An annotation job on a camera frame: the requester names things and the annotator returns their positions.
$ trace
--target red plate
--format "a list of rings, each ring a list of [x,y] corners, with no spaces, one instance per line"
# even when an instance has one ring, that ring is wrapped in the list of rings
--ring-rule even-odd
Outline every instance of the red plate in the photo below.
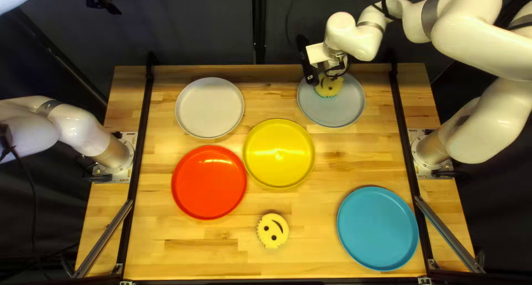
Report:
[[[246,169],[235,153],[221,146],[201,146],[188,152],[172,175],[177,206],[200,220],[230,213],[246,191]]]

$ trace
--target plate rim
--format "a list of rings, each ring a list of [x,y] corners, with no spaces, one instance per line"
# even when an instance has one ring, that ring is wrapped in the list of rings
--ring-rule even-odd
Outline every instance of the plate rim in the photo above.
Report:
[[[242,193],[240,194],[240,197],[238,198],[238,201],[235,203],[235,205],[233,207],[231,207],[228,211],[222,213],[222,214],[219,214],[219,215],[216,215],[216,216],[212,216],[212,217],[205,217],[205,216],[199,216],[199,215],[194,215],[192,212],[189,212],[189,211],[186,211],[184,209],[184,207],[181,206],[181,203],[179,202],[179,199],[177,198],[177,194],[175,193],[175,177],[176,177],[176,172],[178,171],[178,168],[182,167],[185,162],[183,162],[185,160],[185,158],[190,158],[191,157],[191,153],[192,152],[195,152],[197,150],[204,150],[204,151],[200,151],[200,152],[207,152],[207,151],[212,151],[214,150],[215,152],[220,152],[220,153],[223,153],[224,155],[227,155],[227,157],[233,159],[232,156],[234,156],[235,159],[238,159],[239,161],[238,162],[235,162],[236,165],[239,167],[239,171],[242,173],[243,175],[243,179],[244,179],[244,187],[242,189]],[[238,205],[240,205],[240,203],[242,202],[243,198],[244,198],[244,195],[246,194],[246,190],[247,190],[247,175],[246,175],[246,168],[244,166],[244,163],[242,162],[242,159],[240,159],[240,157],[238,157],[238,155],[236,155],[235,152],[231,151],[230,149],[226,148],[226,147],[223,147],[223,146],[218,146],[218,145],[203,145],[203,146],[199,146],[195,149],[192,149],[190,150],[189,152],[187,152],[181,159],[179,159],[178,163],[176,164],[176,167],[174,168],[173,172],[172,172],[172,179],[170,181],[170,190],[172,192],[172,198],[176,204],[176,206],[187,216],[189,217],[192,217],[192,218],[195,218],[197,220],[217,220],[219,218],[222,218],[228,214],[230,214],[233,210],[236,209],[236,207],[238,207]]]
[[[177,116],[177,106],[180,104],[179,102],[179,99],[181,98],[181,103],[183,103],[183,97],[184,95],[182,96],[183,93],[185,93],[186,91],[190,91],[191,87],[189,87],[190,85],[192,86],[195,86],[194,83],[200,81],[200,80],[204,80],[204,79],[220,79],[220,80],[223,80],[224,82],[227,82],[227,83],[230,83],[231,85],[233,85],[236,89],[236,91],[238,92],[239,94],[239,97],[240,97],[240,101],[242,103],[242,111],[240,113],[240,118],[238,119],[238,122],[228,131],[228,132],[225,132],[221,135],[217,135],[217,136],[211,136],[211,137],[204,137],[204,136],[199,136],[197,134],[193,134],[189,131],[189,129],[187,128],[184,128],[184,124],[182,124]],[[176,99],[176,104],[174,106],[174,109],[173,109],[173,114],[174,114],[174,117],[176,118],[176,121],[177,121],[177,124],[179,124],[179,127],[181,127],[181,129],[183,129],[183,131],[185,131],[187,134],[195,137],[196,139],[217,139],[217,138],[221,138],[222,136],[224,135],[227,135],[228,133],[230,133],[231,131],[233,131],[236,127],[238,127],[238,125],[240,124],[240,122],[242,121],[242,118],[244,117],[244,111],[246,109],[246,106],[245,106],[245,103],[244,103],[244,96],[242,95],[242,92],[240,91],[240,89],[232,82],[230,82],[229,80],[227,79],[223,79],[223,78],[220,78],[220,77],[204,77],[204,78],[199,78],[199,79],[196,79],[195,81],[187,84],[182,90],[181,92],[179,93],[179,95],[177,96],[177,99]]]
[[[414,226],[413,226],[412,229],[415,230],[414,236],[416,237],[416,243],[413,245],[413,248],[411,248],[409,250],[409,252],[408,252],[408,253],[411,253],[411,254],[409,256],[408,256],[408,253],[405,255],[405,256],[408,256],[408,259],[405,259],[405,261],[403,263],[401,263],[401,265],[396,265],[396,266],[394,266],[392,268],[387,268],[387,269],[382,269],[382,268],[379,268],[377,266],[369,266],[369,265],[366,265],[366,264],[363,264],[362,262],[360,262],[345,247],[345,245],[344,245],[344,243],[342,241],[342,236],[340,235],[340,228],[339,228],[340,210],[344,206],[344,203],[349,199],[349,197],[351,197],[353,194],[355,194],[357,192],[358,192],[357,194],[361,194],[361,192],[360,192],[361,190],[362,191],[375,191],[375,190],[381,191],[383,194],[388,195],[389,197],[395,198],[394,200],[398,199],[400,201],[399,204],[402,204],[402,205],[400,205],[401,208],[403,208],[403,210],[405,210],[405,209],[408,210],[408,211],[405,211],[405,212],[407,213],[406,215],[409,217],[409,220],[410,221],[413,220],[413,222],[414,222]],[[399,195],[397,195],[395,192],[392,192],[391,190],[386,189],[384,187],[375,186],[375,185],[358,187],[353,192],[349,193],[347,195],[347,197],[344,198],[344,200],[342,201],[340,207],[338,208],[338,213],[336,214],[336,233],[338,235],[338,239],[340,240],[340,243],[342,244],[342,247],[344,248],[346,253],[353,260],[355,260],[358,264],[362,265],[365,268],[373,269],[374,271],[379,271],[379,272],[394,271],[394,270],[399,269],[399,268],[403,267],[404,265],[406,265],[412,259],[412,257],[414,257],[414,255],[416,254],[416,251],[417,251],[417,248],[418,248],[418,245],[419,245],[419,230],[418,230],[417,220],[416,220],[416,217],[415,217],[414,213],[412,212],[412,209],[408,206],[407,202],[405,200],[403,200],[401,197],[399,197]]]
[[[309,170],[308,172],[305,174],[304,177],[302,177],[301,179],[299,179],[298,181],[294,182],[294,183],[290,183],[289,185],[286,185],[286,186],[274,186],[274,185],[270,185],[268,183],[265,183],[263,181],[261,181],[260,179],[258,179],[252,172],[251,170],[248,168],[248,160],[247,160],[247,157],[246,157],[246,147],[248,146],[248,138],[249,136],[251,135],[251,133],[253,132],[253,130],[258,127],[259,125],[263,124],[263,123],[267,123],[267,122],[270,122],[270,121],[287,121],[289,125],[293,126],[293,127],[299,127],[303,130],[304,134],[306,134],[306,138],[308,138],[310,144],[311,144],[311,147],[312,147],[312,161],[311,161],[311,164],[310,164],[310,167],[309,167]],[[244,139],[244,144],[242,145],[242,162],[244,163],[244,167],[246,168],[246,171],[248,172],[248,174],[254,179],[256,180],[260,185],[262,186],[266,186],[267,188],[269,189],[289,189],[291,187],[294,187],[294,186],[298,186],[299,184],[301,184],[303,181],[305,181],[310,173],[312,173],[312,171],[314,170],[314,166],[316,165],[316,147],[314,145],[314,139],[312,138],[312,136],[310,135],[310,133],[305,129],[303,128],[302,125],[292,121],[292,120],[289,120],[289,119],[284,119],[284,118],[273,118],[273,119],[267,119],[267,120],[264,120],[260,123],[258,123],[257,125],[255,125],[253,128],[251,128],[251,130],[247,133],[246,135],[246,138]]]
[[[302,78],[301,79],[301,82],[299,83],[299,85],[297,86],[297,93],[296,93],[296,100],[297,100],[297,106],[299,106],[299,109],[300,111],[302,112],[302,114],[307,118],[309,119],[311,122],[313,122],[314,124],[316,125],[320,125],[320,126],[323,126],[323,127],[326,127],[326,128],[342,128],[342,127],[346,127],[346,126],[349,126],[351,124],[354,124],[356,123],[360,117],[362,117],[362,114],[364,113],[364,109],[365,109],[365,104],[366,104],[366,98],[365,98],[365,91],[364,91],[364,88],[362,87],[362,84],[360,84],[360,81],[358,81],[358,79],[356,79],[353,75],[349,74],[349,73],[346,73],[344,75],[349,75],[350,77],[353,77],[353,79],[356,80],[356,82],[359,83],[359,86],[360,86],[360,89],[362,90],[362,93],[363,93],[363,101],[362,101],[362,111],[360,112],[360,114],[358,115],[358,117],[356,117],[353,121],[345,124],[345,125],[341,125],[341,126],[326,126],[326,125],[322,125],[316,121],[314,121],[313,119],[311,119],[309,116],[306,115],[306,113],[303,111],[303,109],[301,108],[301,103],[300,103],[300,98],[299,98],[299,91],[300,91],[300,87],[301,85],[303,84],[303,82],[305,82],[304,84],[308,84],[306,83],[305,81],[305,78]]]

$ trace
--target sponge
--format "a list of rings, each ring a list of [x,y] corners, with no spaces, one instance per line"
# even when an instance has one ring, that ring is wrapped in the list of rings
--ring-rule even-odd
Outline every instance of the sponge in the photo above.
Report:
[[[257,235],[267,249],[276,249],[286,242],[289,234],[286,220],[277,213],[264,215],[257,226]]]
[[[325,74],[320,73],[319,75],[320,83],[314,86],[316,93],[323,98],[334,97],[342,89],[342,84],[344,84],[344,78],[342,76],[331,80]]]

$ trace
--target gray plate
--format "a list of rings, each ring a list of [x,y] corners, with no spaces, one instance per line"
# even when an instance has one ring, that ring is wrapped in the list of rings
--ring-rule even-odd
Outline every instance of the gray plate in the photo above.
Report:
[[[344,74],[344,84],[338,95],[323,98],[314,86],[301,80],[297,87],[297,104],[309,120],[325,127],[343,127],[356,122],[364,110],[362,86],[352,75]]]

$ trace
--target wood grain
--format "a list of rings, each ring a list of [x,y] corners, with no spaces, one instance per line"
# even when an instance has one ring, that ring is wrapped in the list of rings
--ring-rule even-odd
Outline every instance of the wood grain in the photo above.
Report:
[[[191,280],[425,274],[420,247],[404,267],[392,272],[375,272],[353,261],[336,235],[337,209],[343,198],[360,186],[374,184],[388,188],[412,206],[388,71],[387,64],[352,66],[351,73],[364,88],[366,108],[356,124],[330,129],[310,122],[297,107],[297,84],[302,78],[297,65],[157,67],[124,277]],[[424,65],[400,64],[399,72],[408,126],[437,127],[439,122]],[[116,68],[111,90],[114,100],[109,103],[106,127],[138,125],[142,104],[139,89],[144,86],[144,80],[139,79],[141,74],[144,74],[143,67]],[[210,141],[187,135],[173,114],[175,100],[183,87],[207,76],[234,82],[246,103],[240,125],[229,135]],[[249,177],[246,195],[230,215],[209,222],[184,215],[175,205],[169,187],[179,159],[205,144],[225,146],[241,156],[246,134],[269,118],[294,120],[311,134],[317,155],[309,178],[294,189],[273,190]],[[468,250],[472,250],[454,181],[420,182],[420,187],[435,212]],[[110,203],[102,195],[105,191],[109,194],[111,188],[116,192],[110,195],[121,200],[116,204],[121,205],[125,200],[126,191],[120,192],[116,185],[93,186],[78,263],[117,211],[113,207],[102,208],[103,204]],[[260,216],[269,210],[281,213],[291,228],[289,240],[276,251],[266,251],[255,233]],[[98,220],[104,215],[109,218],[107,223]],[[429,232],[436,261],[444,268],[463,270],[460,260],[434,228],[429,227]],[[110,271],[116,261],[116,245],[111,242],[107,247],[115,251],[114,259],[111,252],[108,257],[100,258],[91,275],[102,273],[104,268]]]

